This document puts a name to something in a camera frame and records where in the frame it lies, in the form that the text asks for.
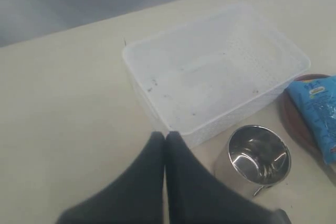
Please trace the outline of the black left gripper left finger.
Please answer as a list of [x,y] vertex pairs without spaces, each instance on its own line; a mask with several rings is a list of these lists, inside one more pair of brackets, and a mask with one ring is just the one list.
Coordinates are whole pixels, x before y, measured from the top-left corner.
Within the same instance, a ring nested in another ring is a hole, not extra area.
[[163,223],[164,136],[152,132],[110,185],[62,213],[57,223]]

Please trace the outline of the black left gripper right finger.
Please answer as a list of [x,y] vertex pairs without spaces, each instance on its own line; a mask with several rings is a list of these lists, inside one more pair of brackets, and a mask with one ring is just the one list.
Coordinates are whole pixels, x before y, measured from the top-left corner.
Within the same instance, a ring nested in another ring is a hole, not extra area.
[[179,132],[165,140],[170,223],[290,223],[282,209],[270,210],[219,182],[193,155]]

